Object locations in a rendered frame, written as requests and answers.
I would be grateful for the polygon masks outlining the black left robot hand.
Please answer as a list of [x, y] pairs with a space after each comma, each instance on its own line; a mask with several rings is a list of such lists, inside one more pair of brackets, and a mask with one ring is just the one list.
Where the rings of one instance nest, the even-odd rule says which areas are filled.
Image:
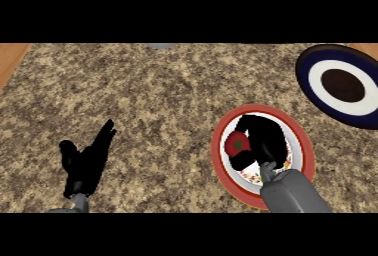
[[62, 167], [68, 173], [63, 196], [71, 198], [77, 194], [90, 196], [97, 188], [108, 161], [108, 151], [117, 130], [114, 121], [108, 120], [93, 143], [78, 151], [69, 140], [59, 143]]

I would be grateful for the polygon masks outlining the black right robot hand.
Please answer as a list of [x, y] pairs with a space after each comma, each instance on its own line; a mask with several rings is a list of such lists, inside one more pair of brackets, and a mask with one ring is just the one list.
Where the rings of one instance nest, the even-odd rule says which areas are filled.
[[263, 164], [275, 162], [276, 169], [283, 167], [286, 161], [286, 141], [279, 124], [266, 117], [243, 115], [235, 130], [248, 135], [249, 150], [242, 150], [229, 158], [230, 166], [242, 171], [254, 162]]

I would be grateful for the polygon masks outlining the red tomato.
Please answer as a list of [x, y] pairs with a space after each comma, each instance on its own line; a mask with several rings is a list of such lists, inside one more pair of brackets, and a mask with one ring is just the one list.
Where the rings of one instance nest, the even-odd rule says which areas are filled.
[[251, 150], [251, 146], [249, 146], [249, 140], [246, 135], [239, 131], [233, 131], [229, 134], [224, 142], [226, 154], [230, 157], [235, 157], [242, 151], [249, 151], [249, 150]]

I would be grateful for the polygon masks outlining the red-rimmed white plate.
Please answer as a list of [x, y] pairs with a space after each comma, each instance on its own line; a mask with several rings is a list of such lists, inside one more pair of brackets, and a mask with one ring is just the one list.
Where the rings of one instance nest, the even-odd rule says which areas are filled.
[[210, 145], [212, 169], [221, 185], [232, 196], [248, 206], [266, 210], [267, 206], [260, 196], [260, 186], [243, 180], [230, 168], [229, 158], [224, 152], [227, 135], [236, 127], [241, 116], [246, 114], [263, 116], [279, 124], [292, 151], [291, 167], [301, 171], [308, 181], [314, 179], [314, 152], [301, 126], [291, 116], [272, 106], [246, 104], [230, 110], [221, 117], [212, 132]]

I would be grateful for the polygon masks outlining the navy and white plate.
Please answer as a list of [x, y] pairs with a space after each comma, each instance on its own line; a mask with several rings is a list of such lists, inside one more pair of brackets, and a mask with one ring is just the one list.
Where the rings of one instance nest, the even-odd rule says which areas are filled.
[[301, 90], [319, 110], [341, 123], [378, 130], [378, 61], [337, 44], [307, 48], [295, 62]]

